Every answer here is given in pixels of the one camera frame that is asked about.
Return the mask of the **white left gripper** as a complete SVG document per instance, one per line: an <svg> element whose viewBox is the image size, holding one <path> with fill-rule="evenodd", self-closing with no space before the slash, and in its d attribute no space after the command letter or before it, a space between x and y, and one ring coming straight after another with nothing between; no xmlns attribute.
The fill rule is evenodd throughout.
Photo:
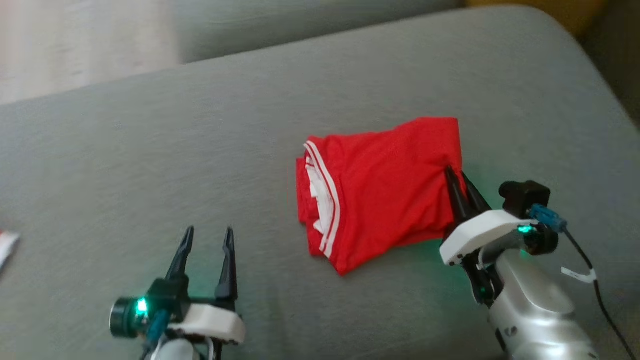
<svg viewBox="0 0 640 360"><path fill-rule="evenodd" d="M166 280L176 280L186 275L186 264L194 244L195 227L186 228L183 238L167 270ZM247 329L237 313L238 279L234 230L226 229L222 244L224 260L221 275L215 288L216 302L196 302L189 306L183 321L171 322L167 335L188 338L211 338L222 344L240 345L246 340Z"/></svg>

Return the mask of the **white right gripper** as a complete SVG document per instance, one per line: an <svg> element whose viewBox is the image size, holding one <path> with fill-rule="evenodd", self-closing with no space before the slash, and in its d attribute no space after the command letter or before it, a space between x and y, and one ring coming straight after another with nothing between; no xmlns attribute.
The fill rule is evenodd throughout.
<svg viewBox="0 0 640 360"><path fill-rule="evenodd" d="M522 248L534 226L505 210L492 210L466 173L461 174L464 191L453 167L445 169L454 223L459 225L443 240L439 255L445 265L464 270L476 303L490 307L501 289L493 265L504 251Z"/></svg>

